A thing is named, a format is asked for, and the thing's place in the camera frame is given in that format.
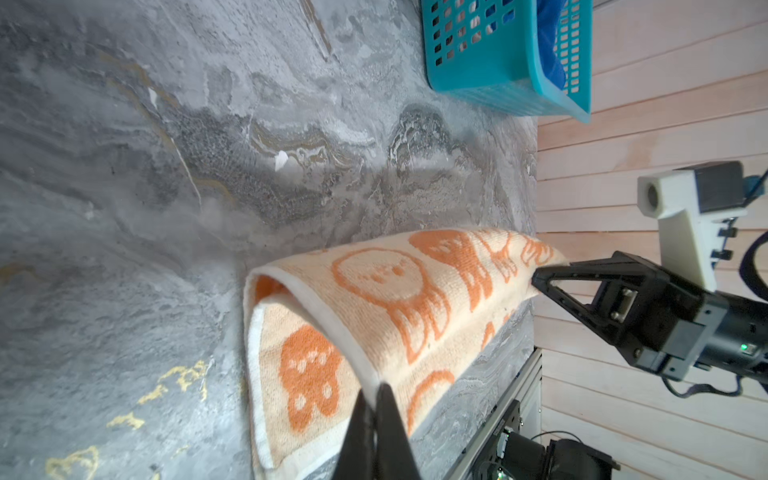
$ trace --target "laundry basket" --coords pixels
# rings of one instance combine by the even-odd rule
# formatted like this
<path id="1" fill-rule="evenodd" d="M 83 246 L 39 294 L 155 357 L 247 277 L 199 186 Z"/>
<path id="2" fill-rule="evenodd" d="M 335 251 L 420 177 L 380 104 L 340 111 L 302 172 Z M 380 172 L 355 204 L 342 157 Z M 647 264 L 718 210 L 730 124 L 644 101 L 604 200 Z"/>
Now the laundry basket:
<path id="1" fill-rule="evenodd" d="M 513 115 L 589 122 L 592 0 L 568 0 L 555 54 L 564 90 L 541 69 L 536 0 L 422 0 L 427 78 L 436 91 Z"/>

